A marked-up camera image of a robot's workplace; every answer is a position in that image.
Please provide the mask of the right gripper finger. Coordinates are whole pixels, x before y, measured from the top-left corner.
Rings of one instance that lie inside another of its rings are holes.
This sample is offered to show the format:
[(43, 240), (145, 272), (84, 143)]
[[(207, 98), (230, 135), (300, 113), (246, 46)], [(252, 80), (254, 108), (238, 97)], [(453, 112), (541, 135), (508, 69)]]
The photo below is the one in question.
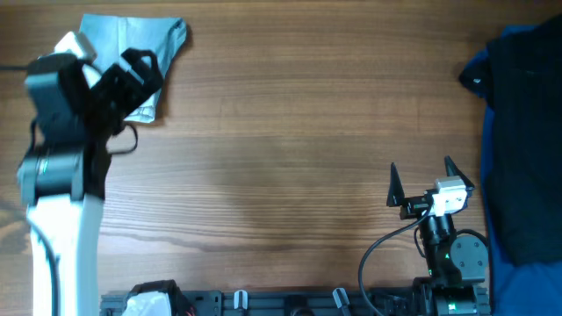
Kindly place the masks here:
[(459, 176), (465, 184), (467, 191), (473, 191), (475, 189), (474, 183), (458, 168), (449, 155), (444, 157), (444, 166), (447, 176)]
[(400, 180), (400, 175), (397, 170), (396, 164), (391, 163), (390, 167), (390, 182), (387, 193), (386, 205), (388, 207), (397, 207), (403, 205), (405, 199), (405, 192)]

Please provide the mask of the light blue denim shorts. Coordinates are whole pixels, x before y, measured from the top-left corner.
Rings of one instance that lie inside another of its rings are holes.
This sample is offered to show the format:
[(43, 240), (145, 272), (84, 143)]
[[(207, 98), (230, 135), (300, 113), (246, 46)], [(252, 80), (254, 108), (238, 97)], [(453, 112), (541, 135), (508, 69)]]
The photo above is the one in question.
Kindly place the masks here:
[(166, 75), (184, 42), (188, 27), (182, 18), (132, 18), (85, 14), (80, 32), (95, 48), (97, 58), (84, 74), (90, 86), (97, 83), (101, 74), (112, 64), (123, 69), (130, 67), (121, 58), (128, 48), (152, 51), (159, 69)]

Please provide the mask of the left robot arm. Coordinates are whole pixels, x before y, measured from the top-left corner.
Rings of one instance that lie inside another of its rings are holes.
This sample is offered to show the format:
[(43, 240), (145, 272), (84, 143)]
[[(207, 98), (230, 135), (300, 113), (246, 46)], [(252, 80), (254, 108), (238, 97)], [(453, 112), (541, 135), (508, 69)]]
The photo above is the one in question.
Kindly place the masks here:
[(110, 138), (163, 86), (156, 55), (128, 48), (128, 68), (111, 65), (90, 85), (88, 62), (70, 53), (40, 57), (25, 85), (36, 109), (18, 185), (32, 244), (32, 312), (98, 313), (97, 244), (104, 214)]

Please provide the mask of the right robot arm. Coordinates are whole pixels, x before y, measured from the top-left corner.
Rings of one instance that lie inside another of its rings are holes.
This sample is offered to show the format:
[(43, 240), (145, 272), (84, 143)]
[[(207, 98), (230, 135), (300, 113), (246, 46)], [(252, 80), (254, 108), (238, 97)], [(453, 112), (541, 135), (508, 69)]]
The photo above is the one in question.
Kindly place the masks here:
[(489, 315), (486, 281), (488, 244), (475, 231), (457, 230), (453, 215), (467, 208), (473, 182), (449, 157), (446, 176), (420, 196), (407, 197), (395, 164), (391, 165), (386, 204), (399, 207), (402, 219), (416, 219), (427, 277), (417, 277), (402, 300), (395, 300), (396, 315)]

